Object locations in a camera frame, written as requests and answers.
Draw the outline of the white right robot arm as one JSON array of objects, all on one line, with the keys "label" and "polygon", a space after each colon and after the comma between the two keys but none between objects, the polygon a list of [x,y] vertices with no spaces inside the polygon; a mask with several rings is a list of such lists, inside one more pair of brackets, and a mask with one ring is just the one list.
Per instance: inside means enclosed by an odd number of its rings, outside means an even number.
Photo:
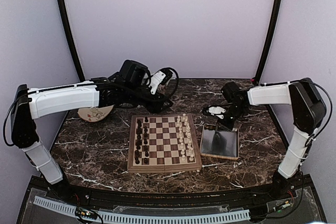
[{"label": "white right robot arm", "polygon": [[268,195],[273,200],[278,200],[287,193],[291,178],[298,174],[318,136],[318,130],[327,114],[327,106],[320,91],[322,88],[310,78],[264,83],[245,89],[235,82],[229,82],[221,89],[229,108],[219,114],[218,122],[230,130],[250,106],[280,104],[291,107],[293,135],[268,187]]}]

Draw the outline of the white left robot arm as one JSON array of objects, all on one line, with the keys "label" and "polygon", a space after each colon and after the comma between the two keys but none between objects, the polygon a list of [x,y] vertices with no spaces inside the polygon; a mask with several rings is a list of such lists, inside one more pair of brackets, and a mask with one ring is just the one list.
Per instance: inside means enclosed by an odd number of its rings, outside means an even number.
[{"label": "white left robot arm", "polygon": [[171,78],[179,81],[172,67],[150,73],[149,68],[134,60],[125,60],[121,69],[109,77],[96,77],[83,82],[46,88],[30,88],[22,84],[17,88],[14,101],[5,115],[2,135],[5,145],[24,152],[54,193],[63,201],[74,197],[74,189],[60,165],[44,145],[37,121],[65,114],[76,109],[113,106],[130,108],[142,106],[151,113],[170,107],[171,96],[159,91]]}]

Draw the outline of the dark chess piece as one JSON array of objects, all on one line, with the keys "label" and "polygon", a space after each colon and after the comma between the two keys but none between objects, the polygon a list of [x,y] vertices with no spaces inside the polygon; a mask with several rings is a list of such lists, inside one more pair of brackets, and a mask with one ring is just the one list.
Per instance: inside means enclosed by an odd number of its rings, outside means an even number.
[{"label": "dark chess piece", "polygon": [[136,129],[136,134],[142,134],[142,128],[141,127],[138,127]]},{"label": "dark chess piece", "polygon": [[136,149],[140,150],[142,146],[142,140],[138,140],[135,145],[136,145]]},{"label": "dark chess piece", "polygon": [[134,151],[134,157],[139,158],[140,157],[140,152],[138,150]]},{"label": "dark chess piece", "polygon": [[137,135],[136,135],[136,139],[137,139],[138,141],[142,140],[142,134],[137,134]]}]

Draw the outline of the metal tray with wooden rim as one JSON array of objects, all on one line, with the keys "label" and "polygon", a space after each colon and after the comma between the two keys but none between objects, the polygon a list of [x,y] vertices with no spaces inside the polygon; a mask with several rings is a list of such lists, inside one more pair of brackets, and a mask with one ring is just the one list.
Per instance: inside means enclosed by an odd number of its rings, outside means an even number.
[{"label": "metal tray with wooden rim", "polygon": [[204,126],[199,149],[201,155],[227,160],[239,159],[239,130],[237,128],[227,130],[216,125],[217,130],[211,131],[204,129]]}]

